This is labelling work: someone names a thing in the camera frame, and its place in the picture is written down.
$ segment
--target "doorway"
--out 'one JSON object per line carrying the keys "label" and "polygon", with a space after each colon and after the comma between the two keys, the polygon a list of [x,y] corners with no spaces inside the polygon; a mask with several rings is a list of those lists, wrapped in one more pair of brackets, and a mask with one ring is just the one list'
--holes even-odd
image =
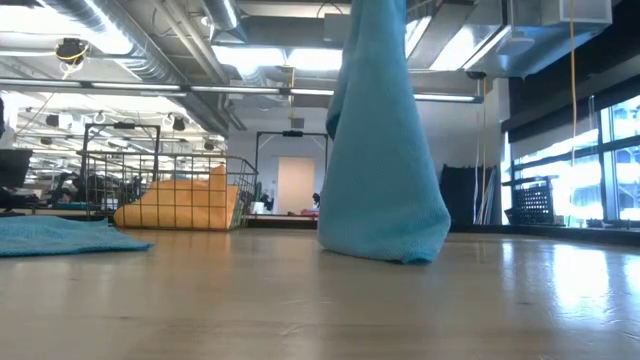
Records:
{"label": "doorway", "polygon": [[315,162],[308,157],[278,158],[278,214],[300,214],[313,207]]}

